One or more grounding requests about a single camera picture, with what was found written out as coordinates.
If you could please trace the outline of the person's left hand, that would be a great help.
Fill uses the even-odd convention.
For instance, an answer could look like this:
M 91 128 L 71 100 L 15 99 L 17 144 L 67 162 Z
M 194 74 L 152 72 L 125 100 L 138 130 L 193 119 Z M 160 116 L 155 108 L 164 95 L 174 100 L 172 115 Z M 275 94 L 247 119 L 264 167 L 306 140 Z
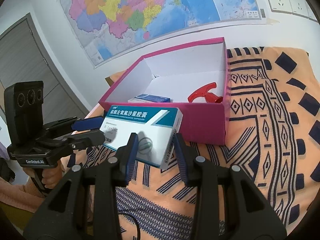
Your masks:
M 57 162 L 57 167 L 44 169 L 42 172 L 42 183 L 47 189 L 53 189 L 63 177 L 63 166 L 61 161 Z

